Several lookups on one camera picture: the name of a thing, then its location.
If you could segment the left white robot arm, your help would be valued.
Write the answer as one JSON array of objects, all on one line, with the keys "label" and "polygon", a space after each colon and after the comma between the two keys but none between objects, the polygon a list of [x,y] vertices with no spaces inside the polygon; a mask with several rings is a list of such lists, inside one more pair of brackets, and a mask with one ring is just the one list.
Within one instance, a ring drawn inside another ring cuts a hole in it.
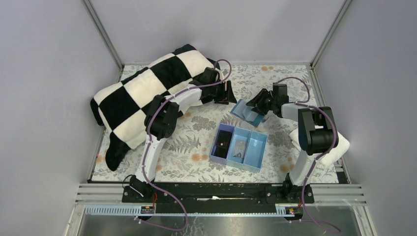
[{"label": "left white robot arm", "polygon": [[232,84],[221,71],[207,67],[197,80],[192,80],[184,89],[173,95],[156,96],[145,119],[146,141],[142,161],[129,184],[124,187],[124,196],[146,201],[154,196],[153,180],[157,160],[169,137],[175,131],[178,113],[194,102],[236,103]]}]

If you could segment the teal leather card holder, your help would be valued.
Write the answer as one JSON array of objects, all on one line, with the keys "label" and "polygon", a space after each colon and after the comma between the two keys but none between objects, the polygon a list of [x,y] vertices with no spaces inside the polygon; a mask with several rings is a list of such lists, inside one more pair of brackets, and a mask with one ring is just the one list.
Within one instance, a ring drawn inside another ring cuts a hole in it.
[{"label": "teal leather card holder", "polygon": [[252,108],[254,107],[247,106],[245,100],[240,99],[232,108],[230,113],[254,127],[258,127],[261,123],[264,123],[268,120],[268,117],[252,111]]}]

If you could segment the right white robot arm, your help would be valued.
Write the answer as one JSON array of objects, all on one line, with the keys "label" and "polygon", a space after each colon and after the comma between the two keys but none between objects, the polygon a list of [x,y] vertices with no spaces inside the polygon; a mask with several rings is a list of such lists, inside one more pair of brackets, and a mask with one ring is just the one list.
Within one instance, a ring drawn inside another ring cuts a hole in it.
[{"label": "right white robot arm", "polygon": [[262,89],[246,105],[251,111],[265,116],[272,111],[277,117],[298,123],[300,153],[295,167],[287,173],[280,197],[289,202],[304,201],[310,176],[318,161],[338,145],[331,107],[315,107],[290,102],[287,85],[273,83],[272,90]]}]

